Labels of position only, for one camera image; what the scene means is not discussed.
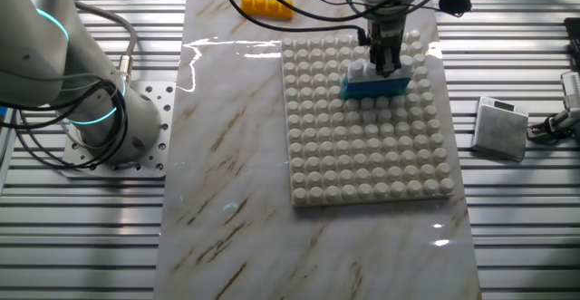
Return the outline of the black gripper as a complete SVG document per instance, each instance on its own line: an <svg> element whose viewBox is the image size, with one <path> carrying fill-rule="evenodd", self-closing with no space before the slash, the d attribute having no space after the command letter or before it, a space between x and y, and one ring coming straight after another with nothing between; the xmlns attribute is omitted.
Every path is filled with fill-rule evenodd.
<svg viewBox="0 0 580 300"><path fill-rule="evenodd" d="M368 22L371 39L369 65L375 75L389 77L400 69L400 53L406 18Z"/></svg>

